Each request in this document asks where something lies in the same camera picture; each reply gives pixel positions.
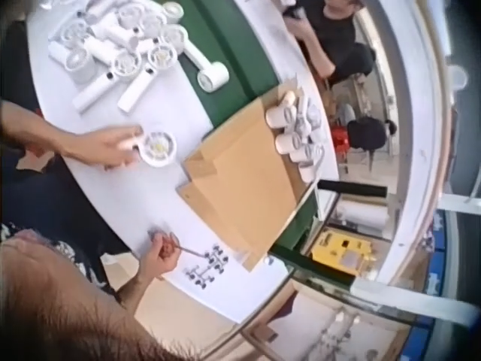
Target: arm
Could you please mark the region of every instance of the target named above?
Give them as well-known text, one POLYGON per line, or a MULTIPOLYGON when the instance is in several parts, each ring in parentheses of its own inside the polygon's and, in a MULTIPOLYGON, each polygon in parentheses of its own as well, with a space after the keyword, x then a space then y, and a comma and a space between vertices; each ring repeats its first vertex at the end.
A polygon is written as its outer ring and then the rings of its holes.
POLYGON ((69 144, 75 136, 50 125, 37 114, 10 102, 2 102, 2 135, 14 139, 21 144, 37 144, 45 150, 52 150, 68 156, 69 144))
POLYGON ((133 316, 144 297, 152 279, 135 275, 117 291, 121 305, 133 316))

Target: small parts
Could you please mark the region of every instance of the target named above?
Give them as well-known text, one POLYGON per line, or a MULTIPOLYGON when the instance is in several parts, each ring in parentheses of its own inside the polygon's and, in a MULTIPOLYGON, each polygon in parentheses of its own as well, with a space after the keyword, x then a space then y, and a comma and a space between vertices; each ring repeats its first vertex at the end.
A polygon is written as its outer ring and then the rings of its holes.
POLYGON ((214 245, 211 252, 206 252, 205 258, 208 262, 206 266, 196 265, 194 268, 185 270, 188 279, 203 290, 208 284, 215 281, 213 274, 221 275, 224 273, 225 265, 228 263, 228 256, 218 245, 214 245))

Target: white table surface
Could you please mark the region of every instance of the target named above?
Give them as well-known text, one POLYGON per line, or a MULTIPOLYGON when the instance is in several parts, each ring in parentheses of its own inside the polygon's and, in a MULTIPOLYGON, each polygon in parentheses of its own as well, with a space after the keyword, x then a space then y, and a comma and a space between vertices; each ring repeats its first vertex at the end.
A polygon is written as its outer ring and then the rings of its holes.
MULTIPOLYGON (((258 17, 253 17, 247 6, 241 8, 252 24, 258 22, 258 17)), ((140 123, 148 127, 149 123, 156 123, 174 135, 178 143, 178 159, 185 159, 212 129, 212 124, 180 65, 157 79, 129 116, 116 106, 126 88, 125 84, 117 86, 81 116, 74 110, 72 99, 80 87, 73 83, 62 66, 49 58, 47 52, 47 37, 67 10, 64 6, 51 11, 38 8, 27 22, 33 80, 45 118, 53 125, 75 133, 112 125, 140 123)), ((275 19, 273 24, 277 24, 277 34, 283 33, 286 37, 286 30, 276 9, 266 7, 264 10, 267 11, 265 16, 275 19)), ((257 35, 263 44, 268 44, 276 41, 274 33, 257 32, 257 35)), ((285 48, 282 49, 266 47, 266 52, 272 59, 282 59, 284 51, 288 50, 299 56, 295 43, 283 46, 285 48)), ((287 68, 297 72, 300 84, 319 106, 322 104, 302 58, 289 64, 273 60, 273 64, 278 73, 284 74, 281 78, 292 75, 284 71, 287 68)), ((99 66, 98 74, 103 71, 99 66)), ((329 143, 327 145, 322 173, 327 178, 337 179, 334 149, 332 143, 330 147, 329 143)), ((188 181, 179 162, 161 169, 139 162, 115 171, 89 167, 71 159, 66 162, 97 212, 136 256, 148 248, 147 230, 154 225, 175 232, 184 247, 204 252, 218 244, 233 256, 229 248, 178 196, 176 188, 188 181)), ((320 197, 322 202, 330 202, 330 195, 320 197)), ((183 253, 179 267, 165 277, 198 302, 237 323, 256 310, 287 276, 286 267, 278 260, 271 265, 260 262, 248 272, 231 257, 225 272, 216 276, 216 280, 202 290, 188 280, 184 271, 195 265, 204 267, 205 263, 198 257, 183 253)))

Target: finger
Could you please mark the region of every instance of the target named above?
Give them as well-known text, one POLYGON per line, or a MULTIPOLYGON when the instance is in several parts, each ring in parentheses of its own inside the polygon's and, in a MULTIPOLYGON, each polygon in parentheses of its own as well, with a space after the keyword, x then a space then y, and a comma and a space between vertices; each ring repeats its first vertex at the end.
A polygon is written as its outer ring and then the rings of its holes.
POLYGON ((164 235, 162 233, 156 233, 152 238, 152 246, 150 252, 157 256, 162 256, 162 248, 164 247, 164 235))
POLYGON ((105 140, 111 144, 117 145, 121 141, 132 137, 138 137, 142 135, 143 130, 139 125, 136 126, 115 126, 111 128, 102 129, 103 136, 105 140))

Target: round white part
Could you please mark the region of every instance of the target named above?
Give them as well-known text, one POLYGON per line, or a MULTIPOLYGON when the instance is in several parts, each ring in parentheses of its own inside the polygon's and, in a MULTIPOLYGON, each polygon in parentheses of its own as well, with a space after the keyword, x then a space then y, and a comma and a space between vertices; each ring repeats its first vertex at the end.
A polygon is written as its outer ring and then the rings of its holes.
POLYGON ((297 133, 279 134, 275 144, 279 154, 289 154, 301 147, 301 137, 297 133))
POLYGON ((93 36, 89 36, 87 39, 85 39, 83 42, 83 47, 85 47, 94 58, 104 63, 106 66, 110 66, 112 61, 121 51, 106 41, 100 41, 93 36))
POLYGON ((138 28, 142 38, 158 38, 162 27, 167 23, 163 14, 145 13, 139 20, 138 28))
POLYGON ((184 12, 180 4, 176 2, 165 2, 162 4, 164 14, 169 24, 177 24, 183 18, 184 12))
POLYGON ((119 24, 125 29, 132 29, 138 26, 144 13, 145 7, 141 4, 134 2, 125 4, 117 11, 119 24))
POLYGON ((189 40, 189 33, 181 25, 166 25, 162 27, 160 38, 175 47, 177 54, 183 53, 186 42, 189 40))
POLYGON ((60 42, 69 49, 73 49, 89 36, 88 28, 83 19, 73 19, 60 30, 60 42))
POLYGON ((49 57, 58 62, 60 65, 65 64, 65 60, 67 59, 69 53, 70 50, 57 41, 51 41, 48 44, 49 57))
POLYGON ((291 126, 295 121, 295 117, 291 114, 292 111, 296 112, 295 107, 279 105, 269 108, 265 112, 265 122, 271 129, 282 129, 291 126))
POLYGON ((221 62, 213 62, 209 68, 197 74, 198 85, 207 93, 212 93, 226 84, 229 79, 227 67, 221 62))
POLYGON ((88 83, 97 73, 97 65, 92 54, 83 47, 73 49, 68 54, 64 66, 70 77, 78 84, 88 83))
POLYGON ((298 164, 299 173, 304 183, 309 184, 316 179, 316 165, 314 162, 301 162, 298 164))
POLYGON ((177 154, 177 142, 172 134, 162 130, 150 130, 141 137, 119 144, 121 149, 137 148, 146 164, 161 168, 171 164, 177 154))

